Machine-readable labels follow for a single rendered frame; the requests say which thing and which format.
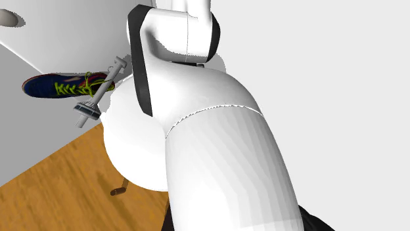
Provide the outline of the small brown cylinder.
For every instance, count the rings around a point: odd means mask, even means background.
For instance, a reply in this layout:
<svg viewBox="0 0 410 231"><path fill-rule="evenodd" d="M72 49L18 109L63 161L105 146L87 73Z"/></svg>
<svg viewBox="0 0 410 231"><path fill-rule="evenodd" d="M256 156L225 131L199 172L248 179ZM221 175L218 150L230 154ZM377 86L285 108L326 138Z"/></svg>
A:
<svg viewBox="0 0 410 231"><path fill-rule="evenodd" d="M122 185L119 188L115 188L110 191L111 196L117 196L119 194L123 194L127 190L127 186L129 184L129 181L125 178L122 182Z"/></svg>

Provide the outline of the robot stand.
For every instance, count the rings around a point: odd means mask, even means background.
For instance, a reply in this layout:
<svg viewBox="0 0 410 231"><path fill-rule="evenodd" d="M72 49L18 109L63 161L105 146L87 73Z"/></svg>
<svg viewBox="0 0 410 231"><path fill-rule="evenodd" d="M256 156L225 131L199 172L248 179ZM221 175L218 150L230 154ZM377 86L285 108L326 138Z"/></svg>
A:
<svg viewBox="0 0 410 231"><path fill-rule="evenodd" d="M161 231L175 231L171 215L170 201L166 204L166 214L164 216L164 221ZM299 209L302 216L302 221L304 225L304 231L336 231L330 227L327 223L323 222L318 217L308 213L301 205Z"/></svg>

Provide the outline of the dark blue sneaker green laces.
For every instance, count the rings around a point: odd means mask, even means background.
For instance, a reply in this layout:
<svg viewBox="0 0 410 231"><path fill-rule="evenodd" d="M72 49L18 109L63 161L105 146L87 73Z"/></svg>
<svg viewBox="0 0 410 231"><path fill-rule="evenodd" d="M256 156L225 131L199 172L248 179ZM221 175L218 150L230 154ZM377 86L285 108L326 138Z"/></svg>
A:
<svg viewBox="0 0 410 231"><path fill-rule="evenodd" d="M101 72L71 76L49 73L27 79L22 84L22 90L34 98L93 96L105 83L106 77L107 75Z"/></svg>

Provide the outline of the grey rounded object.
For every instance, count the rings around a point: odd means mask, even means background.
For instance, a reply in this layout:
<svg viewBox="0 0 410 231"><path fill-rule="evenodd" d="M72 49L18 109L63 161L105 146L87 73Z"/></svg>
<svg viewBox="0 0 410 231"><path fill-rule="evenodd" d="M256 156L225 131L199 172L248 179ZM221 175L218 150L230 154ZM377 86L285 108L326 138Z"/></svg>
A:
<svg viewBox="0 0 410 231"><path fill-rule="evenodd" d="M7 9L0 9L0 26L15 27L18 25L18 17Z"/></svg>

